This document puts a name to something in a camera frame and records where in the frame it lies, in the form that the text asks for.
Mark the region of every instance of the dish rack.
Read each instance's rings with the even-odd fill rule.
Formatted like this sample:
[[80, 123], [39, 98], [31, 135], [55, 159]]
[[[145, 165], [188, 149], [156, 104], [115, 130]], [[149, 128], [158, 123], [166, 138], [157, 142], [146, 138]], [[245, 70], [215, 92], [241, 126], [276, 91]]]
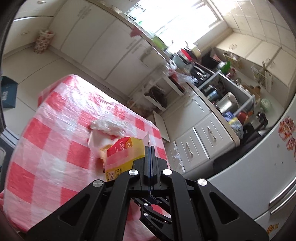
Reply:
[[264, 71], [263, 68], [258, 68], [258, 66], [255, 65], [252, 65], [251, 69], [254, 75], [254, 80], [270, 93], [272, 85], [272, 74], [268, 71]]
[[234, 67], [235, 69], [239, 70], [243, 67], [241, 57], [227, 52], [224, 52], [223, 55], [226, 58], [226, 61], [229, 61], [232, 67]]

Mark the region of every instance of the table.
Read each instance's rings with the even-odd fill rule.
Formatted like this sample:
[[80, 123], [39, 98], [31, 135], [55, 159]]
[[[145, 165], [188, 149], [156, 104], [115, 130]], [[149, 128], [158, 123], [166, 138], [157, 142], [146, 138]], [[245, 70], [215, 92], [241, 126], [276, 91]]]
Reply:
[[[77, 75], [68, 75], [40, 93], [38, 109], [12, 155], [0, 208], [20, 231], [27, 232], [95, 179], [106, 180], [103, 162], [88, 148], [89, 124], [104, 114], [131, 124], [127, 136], [143, 138], [157, 157], [167, 160], [161, 135], [151, 122]], [[124, 240], [153, 240], [131, 202]]]

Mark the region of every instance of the green container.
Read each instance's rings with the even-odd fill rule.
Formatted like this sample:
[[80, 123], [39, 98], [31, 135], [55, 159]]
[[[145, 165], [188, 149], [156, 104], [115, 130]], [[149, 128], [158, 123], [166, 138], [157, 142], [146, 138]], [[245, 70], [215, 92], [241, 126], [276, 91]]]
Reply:
[[155, 43], [157, 47], [159, 47], [162, 51], [166, 50], [168, 47], [165, 45], [165, 43], [157, 36], [154, 36], [152, 38], [152, 41]]

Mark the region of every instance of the floor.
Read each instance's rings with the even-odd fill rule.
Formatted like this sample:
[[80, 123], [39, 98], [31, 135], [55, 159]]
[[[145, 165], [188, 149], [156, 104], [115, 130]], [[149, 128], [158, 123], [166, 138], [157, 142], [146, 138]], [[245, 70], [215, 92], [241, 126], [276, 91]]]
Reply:
[[35, 114], [38, 94], [68, 74], [81, 76], [112, 98], [122, 102], [122, 99], [110, 89], [50, 50], [43, 54], [34, 53], [33, 47], [21, 50], [3, 60], [2, 71], [3, 76], [18, 83], [16, 107], [4, 109], [6, 126], [18, 136]]

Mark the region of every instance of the cardboard box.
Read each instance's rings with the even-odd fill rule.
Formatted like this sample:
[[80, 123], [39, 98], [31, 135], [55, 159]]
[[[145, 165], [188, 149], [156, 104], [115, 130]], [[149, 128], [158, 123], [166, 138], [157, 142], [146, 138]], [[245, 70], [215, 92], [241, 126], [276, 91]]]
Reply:
[[2, 76], [1, 92], [3, 108], [15, 108], [15, 101], [17, 97], [17, 82], [6, 76]]

